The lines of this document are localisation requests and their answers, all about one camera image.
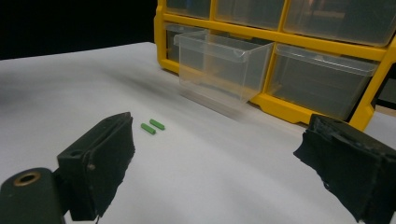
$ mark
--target yellow frame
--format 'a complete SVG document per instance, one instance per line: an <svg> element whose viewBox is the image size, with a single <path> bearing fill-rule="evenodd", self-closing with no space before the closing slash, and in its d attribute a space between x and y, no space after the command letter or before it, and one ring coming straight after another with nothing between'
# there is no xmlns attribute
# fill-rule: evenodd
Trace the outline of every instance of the yellow frame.
<svg viewBox="0 0 396 224"><path fill-rule="evenodd" d="M356 44L341 43L337 41L317 39L314 37L293 35L284 33L282 30L289 8L290 0L285 0L282 17L276 31L263 30L260 28L246 27L243 25L230 24L215 21L215 7L217 0L211 1L209 20L195 19L180 15L166 13L166 0L158 0L156 16L154 18L154 41L157 45L157 58L160 66L166 70L178 73L178 63L166 59L166 31L165 22L179 23L183 25L198 26L209 30L228 32L235 35L247 35L262 39L272 40L276 43L289 44L297 47L319 50L328 53L343 54L362 59L378 61L378 68L373 75L366 91L364 92L359 104L354 111L349 124L361 131L365 129L374 114L371 105L375 94L384 81L388 70L393 63L396 63L396 38L393 38L389 45L384 48L370 47ZM269 63L269 69L264 82L262 92L250 100L251 103L259 105L262 111L284 119L291 123L309 123L313 110L291 104L266 94L271 70L274 65L274 53Z"/></svg>

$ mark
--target dark wall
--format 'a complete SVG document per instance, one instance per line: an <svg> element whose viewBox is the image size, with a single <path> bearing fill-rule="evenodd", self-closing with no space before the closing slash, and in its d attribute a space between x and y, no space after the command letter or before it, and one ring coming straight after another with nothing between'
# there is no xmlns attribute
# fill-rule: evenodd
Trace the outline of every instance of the dark wall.
<svg viewBox="0 0 396 224"><path fill-rule="evenodd" d="M153 42L156 0L0 1L0 60Z"/></svg>

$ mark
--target green object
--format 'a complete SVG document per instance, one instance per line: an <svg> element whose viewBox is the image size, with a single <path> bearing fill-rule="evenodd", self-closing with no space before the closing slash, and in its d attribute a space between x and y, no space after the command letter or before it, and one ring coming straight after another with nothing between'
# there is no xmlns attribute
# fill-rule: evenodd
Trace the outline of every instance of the green object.
<svg viewBox="0 0 396 224"><path fill-rule="evenodd" d="M158 122L157 120L155 120L155 119L151 119L149 121L149 123L154 125L155 127L159 128L159 129L161 129L161 130L165 130L165 126L163 124L161 124L160 122Z"/></svg>
<svg viewBox="0 0 396 224"><path fill-rule="evenodd" d="M142 129L146 130L146 132L148 132L148 133L155 134L155 130L145 123L142 123L140 125L140 127L142 127Z"/></svg>

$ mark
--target transparent bin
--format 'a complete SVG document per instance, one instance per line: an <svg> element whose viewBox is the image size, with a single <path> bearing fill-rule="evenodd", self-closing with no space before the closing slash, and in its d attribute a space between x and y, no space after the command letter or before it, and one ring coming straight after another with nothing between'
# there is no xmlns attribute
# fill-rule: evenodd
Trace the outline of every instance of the transparent bin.
<svg viewBox="0 0 396 224"><path fill-rule="evenodd" d="M376 68L376 63L278 44L267 93L346 120Z"/></svg>
<svg viewBox="0 0 396 224"><path fill-rule="evenodd" d="M178 46L174 43L175 35L204 31L204 28L166 23L166 58L178 63Z"/></svg>
<svg viewBox="0 0 396 224"><path fill-rule="evenodd" d="M218 0L215 19L276 30L283 5L283 0Z"/></svg>
<svg viewBox="0 0 396 224"><path fill-rule="evenodd" d="M167 0L166 7L169 13L209 19L210 0Z"/></svg>
<svg viewBox="0 0 396 224"><path fill-rule="evenodd" d="M206 32L176 35L175 44L180 48L180 85L229 107L261 91L273 48L272 43L262 46Z"/></svg>
<svg viewBox="0 0 396 224"><path fill-rule="evenodd" d="M396 1L290 0L284 30L331 40L386 46L396 30Z"/></svg>

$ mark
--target table surface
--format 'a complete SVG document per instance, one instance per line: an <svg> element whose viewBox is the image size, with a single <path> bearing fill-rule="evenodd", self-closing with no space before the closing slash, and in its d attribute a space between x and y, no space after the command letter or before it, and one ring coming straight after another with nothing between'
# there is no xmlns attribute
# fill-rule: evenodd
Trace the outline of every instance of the table surface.
<svg viewBox="0 0 396 224"><path fill-rule="evenodd" d="M305 126L253 105L224 116L197 104L152 43L1 61L0 181L54 171L64 149L127 111L136 153L100 223L356 223L293 156ZM165 131L143 131L150 119ZM396 148L395 131L396 118L375 112L365 132Z"/></svg>

